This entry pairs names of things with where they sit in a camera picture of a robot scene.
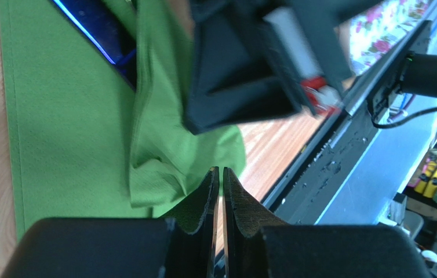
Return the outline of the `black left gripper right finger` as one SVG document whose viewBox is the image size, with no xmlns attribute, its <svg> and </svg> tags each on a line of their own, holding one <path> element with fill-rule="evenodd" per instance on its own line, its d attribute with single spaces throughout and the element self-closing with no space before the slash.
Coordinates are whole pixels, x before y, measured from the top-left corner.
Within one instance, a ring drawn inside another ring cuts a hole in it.
<svg viewBox="0 0 437 278">
<path fill-rule="evenodd" d="M 430 277 L 407 234 L 388 225 L 291 225 L 224 169 L 227 277 Z"/>
</svg>

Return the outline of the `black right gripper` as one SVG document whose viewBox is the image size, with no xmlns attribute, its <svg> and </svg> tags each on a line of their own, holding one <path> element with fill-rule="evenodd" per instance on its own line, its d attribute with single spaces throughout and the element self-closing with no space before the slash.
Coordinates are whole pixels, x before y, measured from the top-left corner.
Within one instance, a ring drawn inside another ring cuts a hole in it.
<svg viewBox="0 0 437 278">
<path fill-rule="evenodd" d="M 280 4 L 191 1 L 194 55 L 185 109 L 191 133 L 314 112 L 301 80 L 323 77 L 344 92 L 352 72 L 335 29 L 379 1 Z"/>
</svg>

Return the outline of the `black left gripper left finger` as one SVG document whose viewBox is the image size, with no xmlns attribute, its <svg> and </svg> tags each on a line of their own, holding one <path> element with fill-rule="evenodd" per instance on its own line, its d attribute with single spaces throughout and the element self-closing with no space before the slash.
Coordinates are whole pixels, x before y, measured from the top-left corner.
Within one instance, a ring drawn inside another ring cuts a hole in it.
<svg viewBox="0 0 437 278">
<path fill-rule="evenodd" d="M 213 277 L 219 170 L 159 218 L 45 218 L 3 277 Z"/>
</svg>

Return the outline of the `green paper napkin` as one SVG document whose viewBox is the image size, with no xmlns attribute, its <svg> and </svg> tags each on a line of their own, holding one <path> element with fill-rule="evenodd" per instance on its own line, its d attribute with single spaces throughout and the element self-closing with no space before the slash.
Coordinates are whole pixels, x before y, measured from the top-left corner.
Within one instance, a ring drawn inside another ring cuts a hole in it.
<svg viewBox="0 0 437 278">
<path fill-rule="evenodd" d="M 17 237 L 47 217 L 158 217 L 212 166 L 246 165 L 236 126 L 183 125 L 194 44 L 167 1 L 109 1 L 137 41 L 131 89 L 49 1 L 0 1 Z"/>
</svg>

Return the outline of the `floral pattern tray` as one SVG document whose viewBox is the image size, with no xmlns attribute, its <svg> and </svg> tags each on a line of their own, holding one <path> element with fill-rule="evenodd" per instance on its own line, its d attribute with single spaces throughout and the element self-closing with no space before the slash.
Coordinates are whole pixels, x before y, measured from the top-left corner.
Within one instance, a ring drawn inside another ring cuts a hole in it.
<svg viewBox="0 0 437 278">
<path fill-rule="evenodd" d="M 354 17 L 349 28 L 349 56 L 362 75 L 423 19 L 431 1 L 382 1 Z"/>
</svg>

